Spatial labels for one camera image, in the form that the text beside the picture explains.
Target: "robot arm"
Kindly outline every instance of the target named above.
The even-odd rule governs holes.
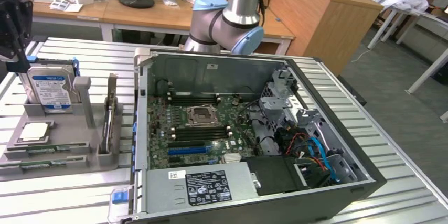
[[[220,46],[233,54],[250,54],[264,37],[258,26],[264,5],[261,0],[196,0],[185,51],[220,52]]]
[[[0,60],[9,72],[26,73],[29,62],[24,49],[30,40],[33,2],[0,0]]]

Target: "hard drive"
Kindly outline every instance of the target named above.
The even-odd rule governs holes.
[[[72,104],[80,103],[73,88],[77,60],[48,60],[29,58],[30,68],[20,74],[28,103],[41,104],[45,113],[70,113]]]

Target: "white stool leg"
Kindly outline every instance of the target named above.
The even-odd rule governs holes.
[[[446,61],[448,61],[448,49],[445,50],[445,52],[442,52],[441,56],[437,58],[430,67],[426,69],[426,71],[422,73],[422,75],[418,77],[416,82],[406,90],[409,94],[412,94],[416,91],[416,89],[421,86],[421,84],[425,82],[429,76],[432,76],[432,74],[438,70],[438,68],[446,63]]]
[[[382,26],[380,27],[377,33],[373,36],[373,39],[372,39],[369,45],[366,46],[368,49],[372,49],[374,47],[376,42],[377,42],[377,40],[378,40],[378,38],[380,38],[380,36],[381,36],[381,34],[382,34],[386,26],[389,25],[389,23],[390,23],[390,21],[392,21],[392,19],[393,19],[393,17],[394,17],[396,14],[397,14],[397,11],[392,10],[392,12],[389,13],[389,16],[386,17],[386,19],[385,19],[385,21],[382,23]]]
[[[404,32],[402,32],[402,34],[401,34],[401,36],[400,36],[400,38],[398,38],[398,40],[397,40],[397,44],[400,44],[400,43],[402,42],[404,37],[406,36],[409,30],[412,29],[412,27],[414,27],[414,24],[417,24],[418,19],[420,19],[420,16],[417,16],[417,17],[413,19],[413,21],[410,22],[409,26],[408,26],[406,29],[404,30]]]
[[[448,111],[441,115],[440,119],[448,123]]]
[[[394,22],[393,22],[393,24],[392,24],[389,30],[386,31],[385,35],[384,35],[382,38],[381,38],[381,41],[382,41],[382,42],[385,42],[386,39],[389,38],[390,34],[392,34],[393,31],[394,31],[394,28],[397,28],[397,25],[400,25],[400,23],[401,23],[404,17],[405,17],[405,14],[404,14],[404,13],[400,13],[400,15],[398,15],[397,19],[394,20]]]

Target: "white cloth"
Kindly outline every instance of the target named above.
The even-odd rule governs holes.
[[[410,15],[420,15],[428,9],[426,0],[373,0],[380,3],[384,8],[381,12],[388,9],[390,6]]]

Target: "monitor stand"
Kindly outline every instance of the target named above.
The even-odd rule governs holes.
[[[122,5],[137,9],[150,8],[154,5],[153,0],[118,0],[118,1]]]

